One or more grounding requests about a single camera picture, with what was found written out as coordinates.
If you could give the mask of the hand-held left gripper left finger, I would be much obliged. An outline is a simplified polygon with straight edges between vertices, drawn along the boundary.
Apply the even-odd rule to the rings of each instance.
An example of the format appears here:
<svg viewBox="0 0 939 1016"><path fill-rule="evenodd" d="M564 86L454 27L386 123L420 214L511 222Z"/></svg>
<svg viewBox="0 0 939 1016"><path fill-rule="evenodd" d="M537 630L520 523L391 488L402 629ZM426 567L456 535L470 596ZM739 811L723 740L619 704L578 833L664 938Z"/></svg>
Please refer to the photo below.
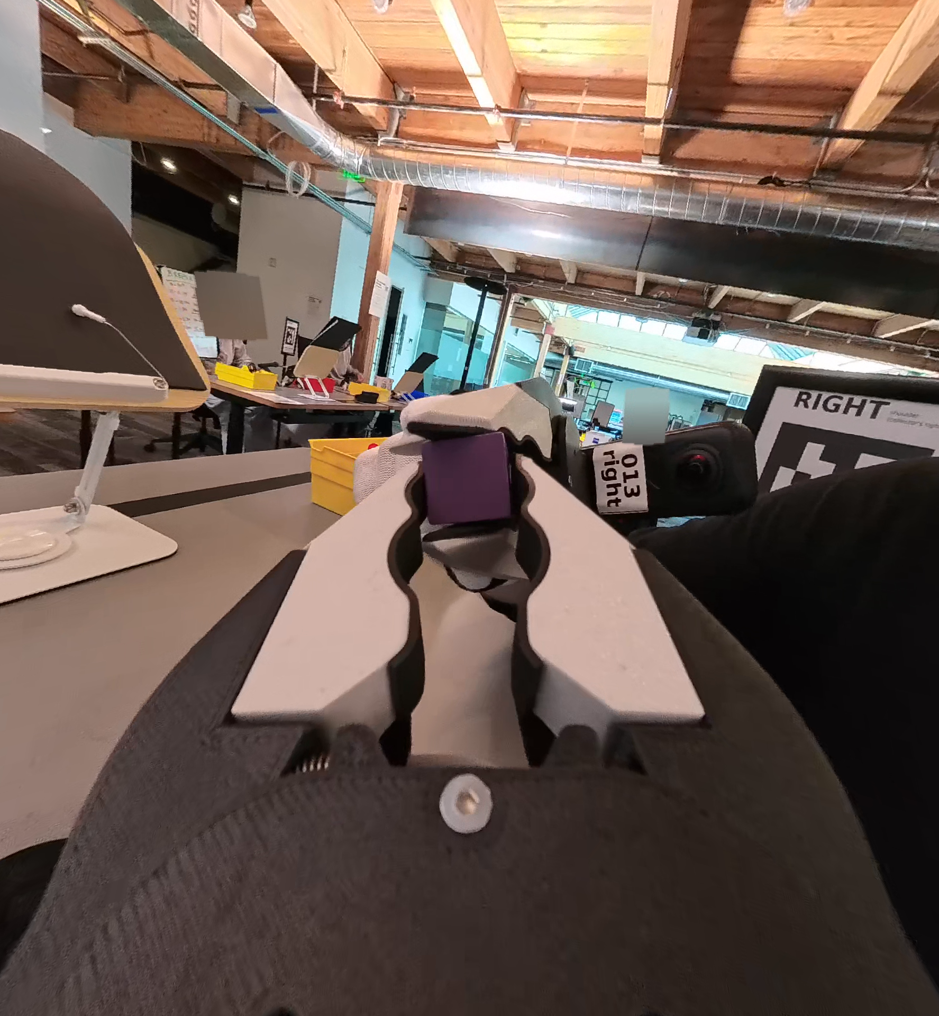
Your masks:
<svg viewBox="0 0 939 1016"><path fill-rule="evenodd" d="M406 464L313 539L257 651L231 715L298 720L327 741L350 725L404 765L425 690L420 605L422 469Z"/></svg>

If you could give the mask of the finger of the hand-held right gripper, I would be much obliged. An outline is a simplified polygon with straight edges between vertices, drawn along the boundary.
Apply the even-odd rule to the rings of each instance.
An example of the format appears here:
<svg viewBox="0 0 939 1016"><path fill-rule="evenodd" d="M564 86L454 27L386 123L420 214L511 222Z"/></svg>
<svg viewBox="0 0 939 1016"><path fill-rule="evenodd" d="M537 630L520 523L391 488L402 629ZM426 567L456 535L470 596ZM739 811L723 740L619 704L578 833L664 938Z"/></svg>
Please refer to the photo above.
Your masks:
<svg viewBox="0 0 939 1016"><path fill-rule="evenodd" d="M566 447L568 417L542 378L448 393L406 405L406 434L423 438L503 433L513 448L543 464L555 464Z"/></svg>
<svg viewBox="0 0 939 1016"><path fill-rule="evenodd" d="M425 530L425 556L443 567L465 591L484 592L528 579L517 556L517 530Z"/></svg>

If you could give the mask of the yellow plastic bin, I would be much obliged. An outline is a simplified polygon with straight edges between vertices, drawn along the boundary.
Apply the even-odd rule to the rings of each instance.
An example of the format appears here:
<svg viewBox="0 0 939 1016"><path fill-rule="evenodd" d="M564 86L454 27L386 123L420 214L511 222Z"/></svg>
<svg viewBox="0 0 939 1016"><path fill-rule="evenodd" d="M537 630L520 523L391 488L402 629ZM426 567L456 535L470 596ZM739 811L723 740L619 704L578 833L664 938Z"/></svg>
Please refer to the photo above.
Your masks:
<svg viewBox="0 0 939 1016"><path fill-rule="evenodd" d="M250 391L273 392L278 384L275 372L251 370L250 366L233 366L223 362L214 365L214 377L222 384Z"/></svg>
<svg viewBox="0 0 939 1016"><path fill-rule="evenodd" d="M366 438L310 439L311 501L335 515L346 515L355 505L353 469L358 457L385 441Z"/></svg>

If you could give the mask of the black office chair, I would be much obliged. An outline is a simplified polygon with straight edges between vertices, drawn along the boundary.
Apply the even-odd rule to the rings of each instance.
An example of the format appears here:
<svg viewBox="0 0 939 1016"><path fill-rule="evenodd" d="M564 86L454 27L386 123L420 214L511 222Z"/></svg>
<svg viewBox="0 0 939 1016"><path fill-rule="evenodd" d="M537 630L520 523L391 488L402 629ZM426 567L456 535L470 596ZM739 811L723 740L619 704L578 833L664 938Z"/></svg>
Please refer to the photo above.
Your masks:
<svg viewBox="0 0 939 1016"><path fill-rule="evenodd" d="M201 405L190 412L191 420L196 424L192 433L185 430L184 414L176 412L172 418L169 437L150 440L143 446L147 454L154 454L159 445L170 446L170 457L180 459L190 453L205 454L208 451L222 453L222 425L218 416L207 405Z"/></svg>

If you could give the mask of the whiteboard with writing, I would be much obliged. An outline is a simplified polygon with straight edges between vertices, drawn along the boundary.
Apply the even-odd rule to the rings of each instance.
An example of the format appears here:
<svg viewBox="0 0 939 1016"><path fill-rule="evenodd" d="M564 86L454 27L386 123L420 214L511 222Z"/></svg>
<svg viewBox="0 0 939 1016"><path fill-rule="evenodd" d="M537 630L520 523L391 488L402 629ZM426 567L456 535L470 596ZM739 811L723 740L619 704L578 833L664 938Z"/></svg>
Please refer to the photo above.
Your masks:
<svg viewBox="0 0 939 1016"><path fill-rule="evenodd" d="M200 314L195 275L167 265L159 266L158 272L194 350L203 361L216 361L220 355L218 340L206 332Z"/></svg>

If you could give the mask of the rectangular metal air duct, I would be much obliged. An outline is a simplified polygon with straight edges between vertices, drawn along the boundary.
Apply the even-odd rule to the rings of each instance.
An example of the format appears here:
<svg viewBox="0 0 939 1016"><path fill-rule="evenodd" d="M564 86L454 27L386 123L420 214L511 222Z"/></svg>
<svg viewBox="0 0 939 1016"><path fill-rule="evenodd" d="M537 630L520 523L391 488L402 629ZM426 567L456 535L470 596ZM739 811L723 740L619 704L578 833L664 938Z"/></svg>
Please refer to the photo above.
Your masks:
<svg viewBox="0 0 939 1016"><path fill-rule="evenodd" d="M217 2L122 1L121 7L316 158L339 164L336 131Z"/></svg>

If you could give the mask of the large dark grey duct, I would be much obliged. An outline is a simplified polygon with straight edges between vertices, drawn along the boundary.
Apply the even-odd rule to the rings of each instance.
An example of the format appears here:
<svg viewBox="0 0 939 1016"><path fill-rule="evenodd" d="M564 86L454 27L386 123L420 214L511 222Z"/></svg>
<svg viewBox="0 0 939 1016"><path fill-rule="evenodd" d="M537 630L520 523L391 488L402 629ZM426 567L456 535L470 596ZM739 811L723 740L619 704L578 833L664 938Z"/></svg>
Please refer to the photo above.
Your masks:
<svg viewBox="0 0 939 1016"><path fill-rule="evenodd" d="M406 232L939 321L939 253L416 188Z"/></svg>

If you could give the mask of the dark board on white stand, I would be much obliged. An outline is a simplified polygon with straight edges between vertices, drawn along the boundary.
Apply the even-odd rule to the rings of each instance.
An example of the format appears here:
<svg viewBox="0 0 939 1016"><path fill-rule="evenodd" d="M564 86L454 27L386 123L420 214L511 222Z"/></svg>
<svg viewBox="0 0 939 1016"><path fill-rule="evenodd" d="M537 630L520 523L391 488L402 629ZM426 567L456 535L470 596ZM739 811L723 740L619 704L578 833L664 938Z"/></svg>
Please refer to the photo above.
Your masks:
<svg viewBox="0 0 939 1016"><path fill-rule="evenodd" d="M0 412L97 412L61 506L0 514L0 605L170 558L178 545L95 507L122 412L184 412L208 375L150 260L69 171L0 129Z"/></svg>

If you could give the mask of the small tilted board stand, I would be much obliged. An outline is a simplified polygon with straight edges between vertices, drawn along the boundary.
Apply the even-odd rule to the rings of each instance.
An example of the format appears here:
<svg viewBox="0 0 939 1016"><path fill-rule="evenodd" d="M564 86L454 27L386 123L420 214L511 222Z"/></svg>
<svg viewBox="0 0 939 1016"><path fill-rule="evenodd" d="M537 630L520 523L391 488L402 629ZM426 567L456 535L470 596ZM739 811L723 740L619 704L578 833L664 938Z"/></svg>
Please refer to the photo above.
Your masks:
<svg viewBox="0 0 939 1016"><path fill-rule="evenodd" d="M397 400L412 400L423 394L425 373L437 362L433 352L421 352L402 374L392 389L392 396Z"/></svg>
<svg viewBox="0 0 939 1016"><path fill-rule="evenodd" d="M310 397L325 400L349 382L359 381L352 354L360 335L359 324L332 317L293 366L298 388Z"/></svg>

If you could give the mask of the purple cube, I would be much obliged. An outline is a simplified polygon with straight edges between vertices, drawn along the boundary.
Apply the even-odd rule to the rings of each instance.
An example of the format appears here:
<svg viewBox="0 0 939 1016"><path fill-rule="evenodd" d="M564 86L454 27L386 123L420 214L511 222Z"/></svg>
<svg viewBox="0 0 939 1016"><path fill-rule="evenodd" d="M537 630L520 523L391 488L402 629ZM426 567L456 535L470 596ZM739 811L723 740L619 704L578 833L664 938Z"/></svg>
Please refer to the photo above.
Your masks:
<svg viewBox="0 0 939 1016"><path fill-rule="evenodd" d="M431 525L505 521L513 515L510 458L502 433L429 440L422 449Z"/></svg>

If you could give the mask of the person's right hand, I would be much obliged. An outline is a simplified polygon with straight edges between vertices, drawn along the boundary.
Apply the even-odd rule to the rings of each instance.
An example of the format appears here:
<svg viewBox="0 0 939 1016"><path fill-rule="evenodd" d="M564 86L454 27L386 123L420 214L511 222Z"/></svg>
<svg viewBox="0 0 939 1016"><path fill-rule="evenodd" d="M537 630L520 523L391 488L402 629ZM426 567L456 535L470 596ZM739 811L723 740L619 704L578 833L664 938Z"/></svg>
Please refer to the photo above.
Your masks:
<svg viewBox="0 0 939 1016"><path fill-rule="evenodd" d="M400 412L400 431L386 439L376 455L361 454L355 462L354 500L360 504L406 464L420 462L428 441L499 430L499 417L517 391L502 386L408 402Z"/></svg>

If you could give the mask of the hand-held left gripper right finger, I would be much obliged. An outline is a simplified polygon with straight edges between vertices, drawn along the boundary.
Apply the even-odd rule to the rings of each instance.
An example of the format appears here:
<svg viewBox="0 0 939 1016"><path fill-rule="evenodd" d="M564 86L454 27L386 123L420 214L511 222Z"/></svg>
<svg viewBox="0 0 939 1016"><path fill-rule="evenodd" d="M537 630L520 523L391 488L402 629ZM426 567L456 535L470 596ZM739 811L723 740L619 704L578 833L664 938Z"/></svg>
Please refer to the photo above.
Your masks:
<svg viewBox="0 0 939 1016"><path fill-rule="evenodd" d="M527 763L584 728L603 752L632 724L697 725L705 708L628 542L531 459L517 459L511 682Z"/></svg>

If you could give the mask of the ribbed silver air duct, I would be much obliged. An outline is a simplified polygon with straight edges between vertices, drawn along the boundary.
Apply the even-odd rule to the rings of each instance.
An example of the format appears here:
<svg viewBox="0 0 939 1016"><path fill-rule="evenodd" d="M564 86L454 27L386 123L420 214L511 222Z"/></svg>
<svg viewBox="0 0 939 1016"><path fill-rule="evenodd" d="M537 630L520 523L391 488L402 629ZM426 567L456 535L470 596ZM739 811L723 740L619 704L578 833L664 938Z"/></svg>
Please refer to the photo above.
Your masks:
<svg viewBox="0 0 939 1016"><path fill-rule="evenodd" d="M298 139L368 179L459 194L939 251L939 202L618 173L533 158L393 157L335 131Z"/></svg>

